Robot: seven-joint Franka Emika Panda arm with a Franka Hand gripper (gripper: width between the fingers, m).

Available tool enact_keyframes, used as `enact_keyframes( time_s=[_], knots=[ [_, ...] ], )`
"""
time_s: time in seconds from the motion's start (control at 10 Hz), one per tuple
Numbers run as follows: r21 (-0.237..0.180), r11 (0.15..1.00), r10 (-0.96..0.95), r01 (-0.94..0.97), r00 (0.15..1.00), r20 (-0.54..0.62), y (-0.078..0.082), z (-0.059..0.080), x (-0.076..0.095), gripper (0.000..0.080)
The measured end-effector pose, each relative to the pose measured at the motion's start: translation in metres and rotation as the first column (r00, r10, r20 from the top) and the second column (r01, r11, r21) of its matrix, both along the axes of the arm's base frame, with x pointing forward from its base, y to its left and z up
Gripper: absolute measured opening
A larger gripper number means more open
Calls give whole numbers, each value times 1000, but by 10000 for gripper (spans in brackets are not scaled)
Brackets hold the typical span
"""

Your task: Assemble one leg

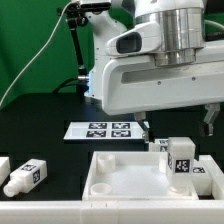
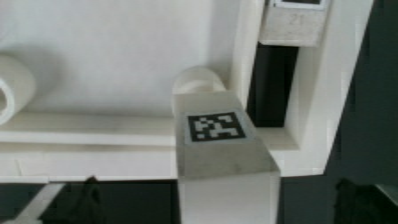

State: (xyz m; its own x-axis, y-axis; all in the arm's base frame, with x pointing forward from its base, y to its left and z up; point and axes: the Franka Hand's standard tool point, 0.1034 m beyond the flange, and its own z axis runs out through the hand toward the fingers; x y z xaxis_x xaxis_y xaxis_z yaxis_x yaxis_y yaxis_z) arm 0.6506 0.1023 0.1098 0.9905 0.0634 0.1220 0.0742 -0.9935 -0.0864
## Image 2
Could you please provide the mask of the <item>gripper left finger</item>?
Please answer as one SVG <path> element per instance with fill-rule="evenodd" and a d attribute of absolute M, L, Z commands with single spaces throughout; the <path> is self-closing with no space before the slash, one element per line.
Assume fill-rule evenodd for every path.
<path fill-rule="evenodd" d="M 40 221 L 43 224 L 107 224 L 96 177 L 64 185 Z"/>

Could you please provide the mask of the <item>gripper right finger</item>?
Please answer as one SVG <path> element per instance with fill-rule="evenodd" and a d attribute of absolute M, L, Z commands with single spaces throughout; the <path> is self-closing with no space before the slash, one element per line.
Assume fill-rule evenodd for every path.
<path fill-rule="evenodd" d="M 398 224 L 397 185 L 361 185 L 342 179 L 336 191 L 335 224 Z"/>

